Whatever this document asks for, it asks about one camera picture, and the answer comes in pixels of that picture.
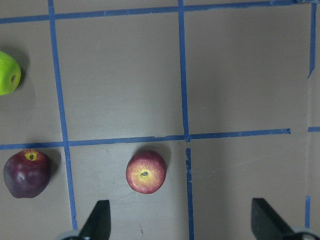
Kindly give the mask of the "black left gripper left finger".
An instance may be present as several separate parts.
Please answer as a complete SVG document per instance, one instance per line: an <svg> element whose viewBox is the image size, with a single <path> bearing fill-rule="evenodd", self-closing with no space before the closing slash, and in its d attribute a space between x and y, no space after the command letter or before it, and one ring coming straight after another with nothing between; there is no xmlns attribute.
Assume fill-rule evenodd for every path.
<svg viewBox="0 0 320 240"><path fill-rule="evenodd" d="M109 200L98 200L79 233L80 240L108 240L111 235Z"/></svg>

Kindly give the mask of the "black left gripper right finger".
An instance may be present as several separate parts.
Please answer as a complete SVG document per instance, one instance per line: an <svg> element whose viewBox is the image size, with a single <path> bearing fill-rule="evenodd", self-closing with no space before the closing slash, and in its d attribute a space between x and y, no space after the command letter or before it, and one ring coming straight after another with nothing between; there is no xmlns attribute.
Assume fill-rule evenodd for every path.
<svg viewBox="0 0 320 240"><path fill-rule="evenodd" d="M256 240L302 240L304 235L294 231L264 198L252 198L250 226Z"/></svg>

